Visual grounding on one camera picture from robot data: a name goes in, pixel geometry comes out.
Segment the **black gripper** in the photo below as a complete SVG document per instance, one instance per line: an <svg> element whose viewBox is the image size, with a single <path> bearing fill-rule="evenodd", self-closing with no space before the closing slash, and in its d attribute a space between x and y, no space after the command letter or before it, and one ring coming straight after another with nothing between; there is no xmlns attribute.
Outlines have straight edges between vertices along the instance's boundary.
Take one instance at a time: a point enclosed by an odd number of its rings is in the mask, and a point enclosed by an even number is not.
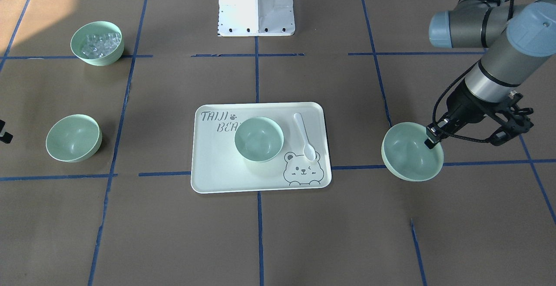
<svg viewBox="0 0 556 286"><path fill-rule="evenodd" d="M447 98L447 112L440 119L440 126L433 123L426 127L425 145L433 149L447 138L445 133L455 134L467 124L484 120L487 107L498 102L489 102L476 97L466 84L459 84Z"/></svg>

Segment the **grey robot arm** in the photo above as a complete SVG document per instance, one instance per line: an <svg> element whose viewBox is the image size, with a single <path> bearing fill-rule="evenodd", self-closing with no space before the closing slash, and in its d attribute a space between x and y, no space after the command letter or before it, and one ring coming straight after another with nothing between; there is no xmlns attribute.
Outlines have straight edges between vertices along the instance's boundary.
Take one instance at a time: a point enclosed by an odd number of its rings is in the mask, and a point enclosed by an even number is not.
<svg viewBox="0 0 556 286"><path fill-rule="evenodd" d="M447 112L426 127L433 149L449 137L499 146L530 131L532 108L520 108L518 88L556 50L555 0L459 0L435 14L435 47L485 48L484 55L447 87Z"/></svg>

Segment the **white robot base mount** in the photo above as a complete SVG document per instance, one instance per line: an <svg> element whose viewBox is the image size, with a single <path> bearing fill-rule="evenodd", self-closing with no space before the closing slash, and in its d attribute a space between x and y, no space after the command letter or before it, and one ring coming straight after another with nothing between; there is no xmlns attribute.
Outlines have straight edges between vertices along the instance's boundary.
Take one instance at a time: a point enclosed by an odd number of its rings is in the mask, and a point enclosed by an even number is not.
<svg viewBox="0 0 556 286"><path fill-rule="evenodd" d="M293 0L218 0L217 34L222 37L292 36Z"/></svg>

